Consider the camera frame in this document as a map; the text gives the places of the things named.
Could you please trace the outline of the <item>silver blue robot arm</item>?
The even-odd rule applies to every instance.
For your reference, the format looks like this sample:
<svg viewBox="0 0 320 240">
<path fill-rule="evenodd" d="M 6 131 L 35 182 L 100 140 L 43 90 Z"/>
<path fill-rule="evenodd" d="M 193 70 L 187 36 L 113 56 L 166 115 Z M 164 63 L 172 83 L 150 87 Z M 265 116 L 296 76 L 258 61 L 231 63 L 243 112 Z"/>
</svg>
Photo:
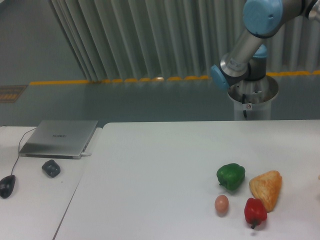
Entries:
<svg viewBox="0 0 320 240">
<path fill-rule="evenodd" d="M 228 89 L 242 80 L 257 81 L 266 75 L 250 63 L 265 39 L 273 37 L 286 22 L 304 16 L 320 20 L 318 0 L 247 0 L 242 11 L 245 29 L 233 49 L 219 65 L 210 69 L 211 77 L 220 89 Z"/>
</svg>

